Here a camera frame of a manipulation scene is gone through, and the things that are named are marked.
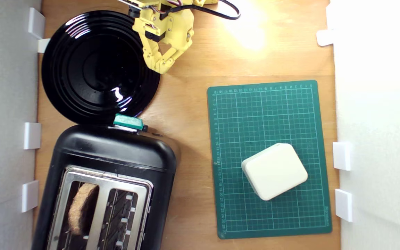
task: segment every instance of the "cutting mat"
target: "cutting mat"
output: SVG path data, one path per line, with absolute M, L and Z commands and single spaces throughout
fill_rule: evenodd
M 219 238 L 331 232 L 317 82 L 210 87 L 208 109 Z M 294 147 L 308 180 L 263 201 L 240 164 L 278 142 Z

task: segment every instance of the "wooden table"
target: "wooden table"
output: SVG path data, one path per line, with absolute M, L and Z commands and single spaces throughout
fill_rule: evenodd
M 316 31 L 326 28 L 325 6 L 329 1 L 232 2 L 242 13 L 237 21 L 195 11 L 192 47 L 162 76 L 157 95 L 141 115 L 150 127 L 176 139 L 182 147 L 162 249 L 340 249 L 340 220 L 334 212 L 333 191 L 339 187 L 339 178 L 332 164 L 332 142 L 336 140 L 333 54 L 331 47 L 320 48 L 316 44 Z M 127 13 L 127 8 L 116 0 L 43 0 L 46 38 L 73 16 L 97 9 Z M 333 232 L 218 239 L 206 89 L 217 85 L 306 79 L 316 79 L 319 83 Z M 36 155 L 35 178 L 40 181 L 42 192 L 56 139 L 73 123 L 50 104 L 41 82 L 38 122 L 43 125 L 43 134 L 41 149 Z

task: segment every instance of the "white panel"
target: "white panel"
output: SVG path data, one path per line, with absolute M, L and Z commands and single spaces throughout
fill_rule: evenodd
M 400 1 L 340 0 L 334 43 L 337 130 L 355 171 L 342 249 L 400 249 Z
M 30 250 L 33 211 L 21 213 L 21 196 L 0 203 L 0 250 Z
M 0 249 L 26 250 L 32 212 L 22 214 L 21 185 L 33 180 L 35 152 L 23 149 L 24 122 L 36 121 L 38 40 L 27 32 L 40 0 L 0 0 Z

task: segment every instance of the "white clip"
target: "white clip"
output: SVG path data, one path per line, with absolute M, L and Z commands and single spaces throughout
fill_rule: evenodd
M 333 163 L 335 169 L 351 171 L 350 149 L 351 144 L 347 142 L 333 142 Z
M 327 29 L 318 30 L 316 33 L 317 44 L 319 46 L 327 46 L 334 43 L 334 29 L 337 25 L 337 16 L 335 3 L 330 3 L 325 11 L 327 13 Z
M 46 51 L 46 47 L 50 42 L 50 38 L 39 39 L 38 40 L 38 53 L 44 53 Z
M 21 212 L 25 213 L 38 206 L 38 193 L 40 185 L 38 181 L 23 184 L 23 196 L 21 198 Z
M 46 18 L 35 8 L 29 10 L 29 24 L 27 31 L 38 39 L 43 39 Z
M 353 196 L 351 193 L 336 189 L 335 198 L 336 215 L 349 223 L 353 222 Z
M 327 46 L 334 43 L 334 30 L 318 30 L 316 33 L 317 44 Z
M 24 123 L 24 149 L 39 149 L 41 146 L 41 123 Z

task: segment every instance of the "toaster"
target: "toaster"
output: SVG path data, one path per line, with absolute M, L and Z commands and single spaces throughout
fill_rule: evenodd
M 140 119 L 117 118 L 58 138 L 32 250 L 160 248 L 180 151 Z

